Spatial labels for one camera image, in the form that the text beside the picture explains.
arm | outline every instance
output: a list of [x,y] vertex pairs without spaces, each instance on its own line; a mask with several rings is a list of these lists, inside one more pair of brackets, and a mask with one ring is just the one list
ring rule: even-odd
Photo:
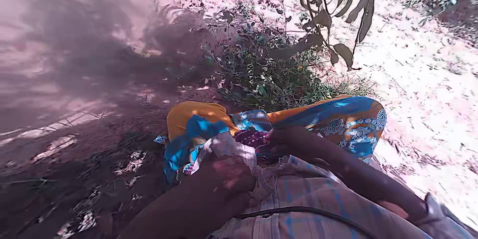
[[287,154],[307,161],[320,158],[332,173],[347,187],[361,196],[382,205],[410,222],[427,215],[425,202],[411,190],[386,174],[354,158],[333,142],[316,136],[302,127],[273,129],[267,137],[271,143],[282,145]]
[[204,160],[196,173],[136,215],[119,239],[206,238],[248,206],[254,185],[241,157]]

orange fabric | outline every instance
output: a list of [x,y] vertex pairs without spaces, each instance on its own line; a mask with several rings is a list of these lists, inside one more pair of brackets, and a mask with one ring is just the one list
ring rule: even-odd
[[269,121],[271,122],[271,124],[274,125],[274,124],[278,123],[279,121],[285,120],[285,119],[289,118],[290,116],[297,115],[297,114],[301,113],[302,111],[304,111],[308,108],[312,108],[312,107],[315,107],[315,106],[320,105],[320,104],[324,104],[324,103],[327,103],[327,102],[330,102],[330,101],[334,101],[334,100],[337,100],[337,99],[348,98],[348,97],[352,97],[352,96],[351,95],[338,95],[337,97],[335,97],[333,99],[321,100],[319,102],[315,102],[312,105],[303,106],[303,107],[300,107],[300,108],[291,108],[291,109],[281,110],[281,111],[277,111],[277,112],[267,113],[267,117],[269,117]]
[[223,106],[217,103],[186,101],[175,105],[166,117],[168,137],[170,141],[186,133],[187,121],[193,115],[204,117],[212,123],[220,120],[224,121],[233,136],[234,133],[239,130],[239,128],[234,125],[229,115],[226,113],[226,108]]

plaid shirt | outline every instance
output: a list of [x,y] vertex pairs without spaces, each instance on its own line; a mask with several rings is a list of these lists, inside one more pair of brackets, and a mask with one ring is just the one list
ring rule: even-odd
[[[445,217],[439,204],[429,195],[428,217],[415,226],[385,208],[347,188],[329,171],[297,157],[285,156],[273,166],[261,168],[254,163],[254,149],[237,143],[229,132],[208,140],[205,155],[240,155],[257,176],[250,207],[244,213],[286,206],[308,206],[326,210],[365,228],[377,238],[473,238],[460,225]],[[311,213],[290,212],[254,218],[232,218],[211,234],[229,239],[367,239],[360,231],[331,218]]]

shirt sleeve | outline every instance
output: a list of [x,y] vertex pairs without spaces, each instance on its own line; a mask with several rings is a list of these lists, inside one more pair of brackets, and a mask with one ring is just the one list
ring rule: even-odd
[[426,195],[425,202],[428,214],[424,219],[415,221],[414,224],[433,239],[478,238],[478,233],[475,230],[461,223],[453,214],[447,214],[449,210],[441,206],[430,193]]

black strap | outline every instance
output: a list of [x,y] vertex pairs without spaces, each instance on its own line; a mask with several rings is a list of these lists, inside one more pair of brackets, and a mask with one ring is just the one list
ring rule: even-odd
[[253,218],[257,216],[266,216],[269,217],[272,214],[277,214],[277,213],[290,213],[290,212],[307,212],[307,213],[312,213],[312,214],[317,214],[321,215],[327,218],[331,218],[333,220],[342,222],[343,224],[352,227],[358,231],[360,231],[363,235],[367,236],[368,238],[371,239],[377,239],[373,234],[371,234],[369,231],[367,231],[365,228],[360,226],[359,224],[356,224],[355,222],[352,222],[351,220],[344,218],[343,216],[334,214],[329,211],[313,208],[313,207],[308,207],[308,206],[288,206],[288,207],[279,207],[279,208],[274,208],[274,209],[268,209],[268,210],[263,210],[263,211],[258,211],[258,212],[253,212],[249,214],[243,214],[243,215],[238,215],[235,218]]

